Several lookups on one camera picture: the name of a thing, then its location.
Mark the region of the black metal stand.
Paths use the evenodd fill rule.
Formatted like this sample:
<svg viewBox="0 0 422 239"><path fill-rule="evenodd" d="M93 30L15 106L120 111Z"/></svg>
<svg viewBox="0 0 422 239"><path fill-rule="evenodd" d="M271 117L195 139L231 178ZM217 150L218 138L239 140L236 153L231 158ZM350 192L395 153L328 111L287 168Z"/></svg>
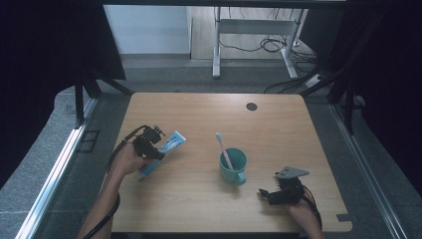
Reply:
<svg viewBox="0 0 422 239"><path fill-rule="evenodd" d="M312 87L301 91L300 96L306 97L328 85L332 85L332 88L326 95L326 99L330 104L337 104L342 98L344 98L343 125L350 134L353 134L352 116L353 110L355 109L355 83L352 77L345 71L339 71L331 76L322 78Z"/></svg>
<svg viewBox="0 0 422 239"><path fill-rule="evenodd" d="M103 81L112 88L121 93L131 96L133 91L124 85L118 83L116 79L107 76L106 74L93 71L79 71L75 78L75 107L76 107L76 128L79 128L85 122L85 105L84 93L87 93L90 99L98 99L102 95L102 90L98 84L98 80Z"/></svg>

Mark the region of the white and blue toothpaste tube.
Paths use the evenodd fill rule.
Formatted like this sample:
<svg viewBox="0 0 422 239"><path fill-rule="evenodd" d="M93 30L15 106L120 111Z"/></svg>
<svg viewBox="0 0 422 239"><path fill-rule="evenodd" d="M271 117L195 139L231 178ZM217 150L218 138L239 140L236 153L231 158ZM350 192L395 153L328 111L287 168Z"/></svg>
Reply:
<svg viewBox="0 0 422 239"><path fill-rule="evenodd" d="M180 146L186 141L186 137L183 136L179 131L175 130L173 134L166 140L166 142L158 149L160 153L163 153L164 156L161 159L154 159L146 167L142 168L138 172L138 180L148 176L166 156L176 147Z"/></svg>

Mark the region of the person's right hand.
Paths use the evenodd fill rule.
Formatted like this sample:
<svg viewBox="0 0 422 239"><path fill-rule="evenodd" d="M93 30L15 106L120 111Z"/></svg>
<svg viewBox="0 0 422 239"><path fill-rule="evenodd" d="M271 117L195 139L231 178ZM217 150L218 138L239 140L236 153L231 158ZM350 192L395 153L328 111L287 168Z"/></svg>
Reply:
<svg viewBox="0 0 422 239"><path fill-rule="evenodd" d="M301 199L294 205L284 205L283 208L304 231L318 231L320 230L319 223L312 210L312 207L309 205L309 202L314 201L312 200L312 197L306 192L304 199Z"/></svg>

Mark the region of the teal cup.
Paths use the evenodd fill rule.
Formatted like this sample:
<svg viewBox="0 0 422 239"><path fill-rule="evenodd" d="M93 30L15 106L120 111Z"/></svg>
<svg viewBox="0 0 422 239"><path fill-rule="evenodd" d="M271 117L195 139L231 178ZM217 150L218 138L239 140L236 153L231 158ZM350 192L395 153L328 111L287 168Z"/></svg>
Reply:
<svg viewBox="0 0 422 239"><path fill-rule="evenodd" d="M220 173L223 179L231 184L243 185L246 182L245 168L247 156L239 148L230 147L226 149L231 166L227 164L224 153L220 154Z"/></svg>

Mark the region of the aluminium rail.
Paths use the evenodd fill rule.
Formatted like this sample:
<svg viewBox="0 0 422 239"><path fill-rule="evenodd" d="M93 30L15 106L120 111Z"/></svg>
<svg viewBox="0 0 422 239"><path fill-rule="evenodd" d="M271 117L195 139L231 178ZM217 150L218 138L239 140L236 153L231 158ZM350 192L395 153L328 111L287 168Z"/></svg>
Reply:
<svg viewBox="0 0 422 239"><path fill-rule="evenodd" d="M87 121L96 107L97 102L98 101L96 99L89 99L83 105L82 121L77 121L72 127L72 130L66 136L66 141L63 143L60 153L52 164L49 175L46 177L45 182L40 189L37 198L34 200L31 209L28 211L28 214L15 236L15 239L33 239L36 234L50 201L54 197L55 191L60 184L61 177L76 151L78 143L81 141L81 138L87 128Z"/></svg>
<svg viewBox="0 0 422 239"><path fill-rule="evenodd" d="M380 212L387 229L389 230L392 239L408 239L408 236L402 226L400 219L394 210L391 201L388 199L383 189L381 188L374 172L368 164L365 155L363 154L355 136L349 132L344 124L339 106L329 104L335 121L344 137L344 140L349 147L352 157L365 181L367 188Z"/></svg>

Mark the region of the white power strip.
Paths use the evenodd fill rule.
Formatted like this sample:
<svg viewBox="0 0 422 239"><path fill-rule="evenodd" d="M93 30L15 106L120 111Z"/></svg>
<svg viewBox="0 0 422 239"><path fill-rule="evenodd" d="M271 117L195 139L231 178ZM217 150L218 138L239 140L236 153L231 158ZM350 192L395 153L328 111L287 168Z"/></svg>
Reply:
<svg viewBox="0 0 422 239"><path fill-rule="evenodd" d="M323 79L322 75L316 74L306 82L306 87L311 88L314 85L316 85L317 83L319 83L322 79Z"/></svg>

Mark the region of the black curtain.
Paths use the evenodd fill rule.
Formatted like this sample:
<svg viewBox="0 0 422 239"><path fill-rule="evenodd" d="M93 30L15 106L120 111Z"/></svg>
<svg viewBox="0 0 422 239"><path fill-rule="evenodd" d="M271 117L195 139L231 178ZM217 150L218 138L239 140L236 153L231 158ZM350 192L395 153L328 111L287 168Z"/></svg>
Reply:
<svg viewBox="0 0 422 239"><path fill-rule="evenodd" d="M300 39L337 71L373 12L311 9ZM351 70L362 116L422 196L422 0L385 0L385 14Z"/></svg>
<svg viewBox="0 0 422 239"><path fill-rule="evenodd" d="M59 92L81 79L124 78L102 0L0 0L0 188Z"/></svg>

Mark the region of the person's left hand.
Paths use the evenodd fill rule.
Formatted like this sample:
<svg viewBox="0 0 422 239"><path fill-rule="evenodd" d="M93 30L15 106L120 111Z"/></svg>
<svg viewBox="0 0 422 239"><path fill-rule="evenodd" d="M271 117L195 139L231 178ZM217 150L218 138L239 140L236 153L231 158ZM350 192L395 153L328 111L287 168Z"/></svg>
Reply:
<svg viewBox="0 0 422 239"><path fill-rule="evenodd" d="M114 158L109 174L113 177L123 179L126 175L134 173L149 165L151 160L136 154L134 145L127 143Z"/></svg>

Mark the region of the pink and white toothbrush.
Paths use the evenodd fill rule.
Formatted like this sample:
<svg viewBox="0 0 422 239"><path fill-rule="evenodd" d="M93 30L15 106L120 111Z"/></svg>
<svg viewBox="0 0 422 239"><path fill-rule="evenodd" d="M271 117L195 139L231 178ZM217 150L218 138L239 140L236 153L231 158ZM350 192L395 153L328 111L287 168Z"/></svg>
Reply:
<svg viewBox="0 0 422 239"><path fill-rule="evenodd" d="M226 151L226 148L225 148L225 146L224 146L224 142L223 142L223 136L222 136L222 134L221 134L220 132L216 132L216 139L218 140L218 142L219 142L219 144L220 144L220 147L221 147L222 153L223 153L223 155L224 155L224 158L225 158L225 160L226 160L226 163L227 163L227 165L228 165L229 169L233 170L233 169L234 169L234 167L233 167L232 162L231 162L231 160L230 160L230 157L229 157L229 155L228 155L228 153L227 153L227 151Z"/></svg>

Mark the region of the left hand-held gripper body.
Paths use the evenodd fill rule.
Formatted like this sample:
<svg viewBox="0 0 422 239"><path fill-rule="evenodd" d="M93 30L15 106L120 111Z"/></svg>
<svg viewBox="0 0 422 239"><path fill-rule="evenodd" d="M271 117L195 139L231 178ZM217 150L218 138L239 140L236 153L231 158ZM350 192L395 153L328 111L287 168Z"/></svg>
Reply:
<svg viewBox="0 0 422 239"><path fill-rule="evenodd" d="M133 131L133 136L134 140L132 144L134 145L136 154L141 157L150 158L149 156L153 151L158 151L154 145L161 141L164 133L157 125L154 127L142 125Z"/></svg>

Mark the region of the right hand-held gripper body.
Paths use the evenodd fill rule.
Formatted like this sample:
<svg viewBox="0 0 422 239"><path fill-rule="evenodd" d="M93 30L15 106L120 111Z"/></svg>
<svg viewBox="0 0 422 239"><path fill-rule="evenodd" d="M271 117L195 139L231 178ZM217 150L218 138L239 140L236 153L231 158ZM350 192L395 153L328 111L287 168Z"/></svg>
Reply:
<svg viewBox="0 0 422 239"><path fill-rule="evenodd" d="M275 192L276 195L274 197L280 197L282 199L282 204L298 203L305 194L300 177L309 174L310 173L304 169L286 166L276 173L280 190Z"/></svg>

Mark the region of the white metal desk frame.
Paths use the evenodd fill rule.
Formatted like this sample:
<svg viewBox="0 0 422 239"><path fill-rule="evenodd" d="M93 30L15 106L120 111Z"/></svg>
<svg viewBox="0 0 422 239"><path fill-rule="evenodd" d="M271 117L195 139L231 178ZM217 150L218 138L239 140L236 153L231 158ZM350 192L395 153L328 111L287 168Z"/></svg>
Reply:
<svg viewBox="0 0 422 239"><path fill-rule="evenodd" d="M298 32L305 10L299 9L295 18L291 20L257 20L257 19L223 19L221 8L214 8L215 44L213 49L212 76L220 77L220 37L222 35L279 35L287 38L286 46L279 50L291 79L298 74L290 58L293 46L297 42Z"/></svg>

